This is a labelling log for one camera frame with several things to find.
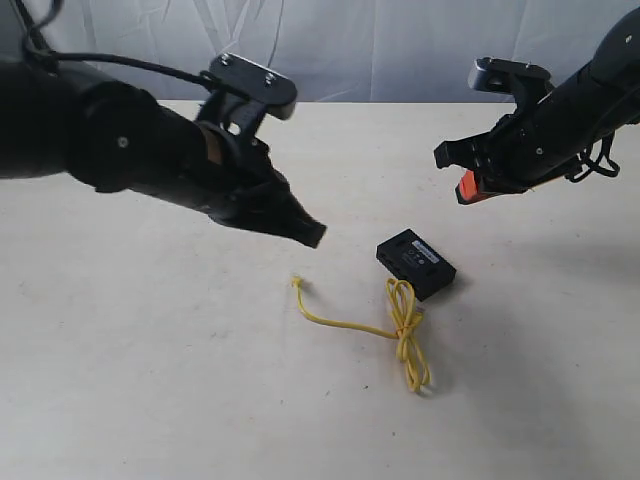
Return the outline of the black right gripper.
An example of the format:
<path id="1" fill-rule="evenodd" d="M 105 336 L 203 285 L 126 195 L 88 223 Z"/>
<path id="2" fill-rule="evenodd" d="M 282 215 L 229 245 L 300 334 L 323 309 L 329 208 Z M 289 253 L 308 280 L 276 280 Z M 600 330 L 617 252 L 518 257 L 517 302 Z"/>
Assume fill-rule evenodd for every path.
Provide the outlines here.
<path id="1" fill-rule="evenodd" d="M 489 133 L 443 141 L 438 169 L 466 170 L 455 188 L 460 205 L 527 190 L 565 177 L 572 183 L 608 174 L 608 88 L 602 84 L 516 84 L 516 110 Z"/>

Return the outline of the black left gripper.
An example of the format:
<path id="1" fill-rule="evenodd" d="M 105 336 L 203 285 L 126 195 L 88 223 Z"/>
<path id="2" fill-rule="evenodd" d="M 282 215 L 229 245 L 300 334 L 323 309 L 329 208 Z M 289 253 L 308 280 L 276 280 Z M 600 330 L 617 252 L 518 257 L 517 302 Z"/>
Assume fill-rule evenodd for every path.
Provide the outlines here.
<path id="1" fill-rule="evenodd" d="M 190 209 L 223 226 L 319 246 L 327 227 L 304 209 L 268 158 L 259 158 L 257 172 L 243 169 L 226 137 L 207 124 L 191 125 L 200 144 L 189 161 Z"/>

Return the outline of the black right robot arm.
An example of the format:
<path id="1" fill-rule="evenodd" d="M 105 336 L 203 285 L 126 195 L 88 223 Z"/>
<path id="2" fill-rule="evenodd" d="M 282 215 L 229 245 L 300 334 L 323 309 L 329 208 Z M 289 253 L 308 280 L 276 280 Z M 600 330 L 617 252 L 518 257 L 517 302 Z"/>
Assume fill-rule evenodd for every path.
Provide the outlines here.
<path id="1" fill-rule="evenodd" d="M 475 61 L 472 89 L 510 95 L 516 109 L 485 132 L 444 141 L 436 166 L 465 173 L 455 193 L 462 205 L 522 194 L 558 178 L 576 184 L 593 173 L 614 178 L 615 133 L 639 121 L 639 12 L 604 37 L 593 58 L 562 84 L 537 65 L 492 57 Z"/>

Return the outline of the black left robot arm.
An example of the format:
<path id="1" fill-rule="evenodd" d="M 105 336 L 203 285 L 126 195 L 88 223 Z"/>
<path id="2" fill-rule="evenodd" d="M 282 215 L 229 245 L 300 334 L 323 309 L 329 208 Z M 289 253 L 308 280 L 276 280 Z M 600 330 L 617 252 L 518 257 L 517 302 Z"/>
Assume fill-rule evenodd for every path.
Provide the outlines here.
<path id="1" fill-rule="evenodd" d="M 266 116 L 290 118 L 286 77 L 231 56 L 201 76 L 210 94 L 194 119 L 93 67 L 53 72 L 1 65 L 1 176 L 66 173 L 103 194 L 132 191 L 230 228 L 316 247 L 325 226 L 295 198 L 257 132 Z"/>

